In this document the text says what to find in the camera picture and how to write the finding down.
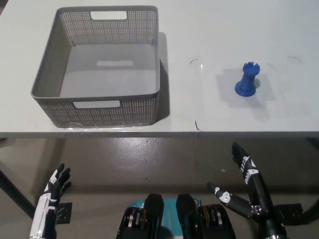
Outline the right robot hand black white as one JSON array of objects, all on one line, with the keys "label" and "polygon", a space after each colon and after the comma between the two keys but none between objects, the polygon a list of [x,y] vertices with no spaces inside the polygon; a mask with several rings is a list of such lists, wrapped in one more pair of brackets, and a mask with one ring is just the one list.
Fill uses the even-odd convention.
[{"label": "right robot hand black white", "polygon": [[286,239],[284,226],[276,219],[274,205],[259,169],[252,157],[236,142],[232,143],[232,157],[238,165],[245,185],[249,188],[249,201],[230,193],[212,182],[207,187],[220,203],[233,212],[255,221],[259,239]]}]

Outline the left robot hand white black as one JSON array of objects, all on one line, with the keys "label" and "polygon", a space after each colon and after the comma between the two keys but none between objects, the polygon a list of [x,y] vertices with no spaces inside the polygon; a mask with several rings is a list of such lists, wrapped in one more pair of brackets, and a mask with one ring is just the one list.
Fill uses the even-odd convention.
[{"label": "left robot hand white black", "polygon": [[56,238],[58,206],[62,195],[71,186],[69,178],[70,168],[65,168],[63,163],[55,169],[49,178],[35,209],[29,233],[31,239]]}]

